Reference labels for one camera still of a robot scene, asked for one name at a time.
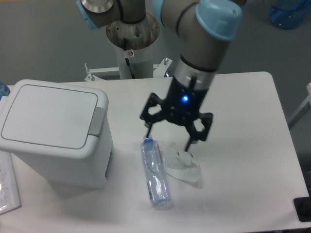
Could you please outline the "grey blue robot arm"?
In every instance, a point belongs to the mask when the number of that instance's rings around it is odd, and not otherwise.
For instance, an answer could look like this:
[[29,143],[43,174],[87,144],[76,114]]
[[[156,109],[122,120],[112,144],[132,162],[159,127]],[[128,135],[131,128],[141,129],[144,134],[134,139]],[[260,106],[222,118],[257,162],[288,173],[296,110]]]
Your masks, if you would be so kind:
[[165,99],[151,93],[140,118],[148,129],[166,120],[183,126],[188,144],[207,139],[213,114],[200,107],[242,17],[236,0],[155,0],[153,14],[143,0],[78,0],[76,5],[92,30],[106,28],[109,41],[120,51],[122,79],[150,78],[153,64],[146,54],[160,26],[183,42]]

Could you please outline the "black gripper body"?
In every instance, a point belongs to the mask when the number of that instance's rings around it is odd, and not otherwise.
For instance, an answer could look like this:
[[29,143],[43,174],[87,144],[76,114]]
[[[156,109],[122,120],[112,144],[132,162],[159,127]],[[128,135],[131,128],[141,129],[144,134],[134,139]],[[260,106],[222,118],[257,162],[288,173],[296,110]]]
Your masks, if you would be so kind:
[[186,126],[193,124],[197,119],[201,120],[204,126],[208,125],[208,115],[199,112],[207,90],[194,88],[196,79],[192,79],[188,86],[173,78],[169,91],[161,105],[161,119],[170,123]]

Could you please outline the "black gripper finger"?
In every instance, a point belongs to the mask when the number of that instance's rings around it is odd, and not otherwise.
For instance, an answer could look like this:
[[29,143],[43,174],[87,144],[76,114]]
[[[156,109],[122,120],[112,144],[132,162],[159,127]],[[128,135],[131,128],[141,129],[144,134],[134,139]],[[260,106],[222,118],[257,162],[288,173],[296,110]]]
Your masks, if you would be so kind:
[[[160,111],[154,114],[150,114],[149,109],[156,107],[157,105],[160,106]],[[145,137],[149,137],[153,124],[165,120],[167,115],[167,100],[161,99],[156,93],[151,93],[139,117],[141,120],[145,121],[145,126],[148,129]]]
[[186,123],[185,127],[189,134],[189,139],[185,145],[184,151],[188,151],[191,144],[207,140],[213,122],[213,117],[213,113],[200,113],[196,120],[191,120]]

